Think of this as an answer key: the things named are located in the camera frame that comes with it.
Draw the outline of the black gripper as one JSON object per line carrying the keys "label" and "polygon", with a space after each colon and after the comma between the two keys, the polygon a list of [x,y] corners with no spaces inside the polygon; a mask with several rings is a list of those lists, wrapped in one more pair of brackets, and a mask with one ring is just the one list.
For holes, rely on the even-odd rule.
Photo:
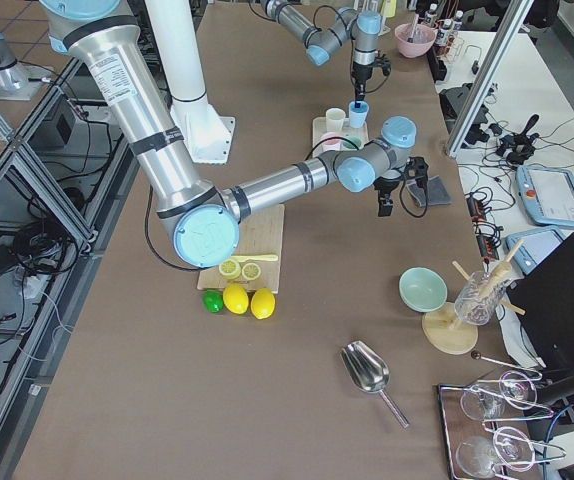
{"label": "black gripper", "polygon": [[366,96],[366,83],[371,78],[371,65],[352,63],[351,77],[354,85],[354,105],[360,108]]}
{"label": "black gripper", "polygon": [[393,200],[391,193],[403,181],[403,174],[398,170],[391,169],[378,177],[374,183],[374,190],[378,195],[378,213],[379,217],[388,217],[393,211]]}

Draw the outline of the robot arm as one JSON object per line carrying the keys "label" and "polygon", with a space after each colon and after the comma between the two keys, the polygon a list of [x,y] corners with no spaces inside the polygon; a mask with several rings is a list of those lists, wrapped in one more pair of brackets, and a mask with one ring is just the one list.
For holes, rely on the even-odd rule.
{"label": "robot arm", "polygon": [[365,103],[365,97],[370,93],[368,81],[373,70],[380,68],[385,78],[391,73],[389,59],[378,48],[382,17],[377,11],[357,11],[349,7],[333,9],[334,23],[320,28],[289,1],[261,1],[261,5],[270,20],[301,41],[308,58],[316,66],[327,63],[346,43],[352,44],[350,78],[358,106]]}
{"label": "robot arm", "polygon": [[203,179],[200,162],[223,162],[234,121],[209,103],[187,2],[146,5],[171,100],[165,101],[138,47],[140,28],[125,1],[46,1],[54,50],[82,61],[157,196],[157,214],[177,255],[207,268],[230,257],[251,214],[338,182],[360,192],[400,175],[415,143],[408,118],[387,119],[354,151],[327,151],[225,190]]}

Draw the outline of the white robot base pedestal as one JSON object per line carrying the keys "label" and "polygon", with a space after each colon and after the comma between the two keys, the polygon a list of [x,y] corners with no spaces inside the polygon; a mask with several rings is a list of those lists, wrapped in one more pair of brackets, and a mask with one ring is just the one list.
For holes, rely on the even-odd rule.
{"label": "white robot base pedestal", "polygon": [[219,115],[208,99],[189,3],[152,0],[146,9],[171,95],[170,114],[192,160],[225,164],[235,119]]}

